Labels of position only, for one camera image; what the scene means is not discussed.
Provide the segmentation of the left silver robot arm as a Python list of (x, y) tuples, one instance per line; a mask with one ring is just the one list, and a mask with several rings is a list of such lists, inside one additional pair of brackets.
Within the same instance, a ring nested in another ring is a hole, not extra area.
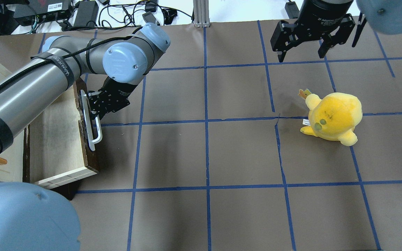
[[(83, 93), (84, 119), (99, 121), (129, 105), (129, 95), (171, 44), (147, 23), (106, 40), (52, 36), (42, 52), (0, 82), (0, 154), (83, 74), (107, 75), (102, 88)], [(80, 221), (67, 198), (24, 182), (0, 182), (0, 251), (78, 251)]]

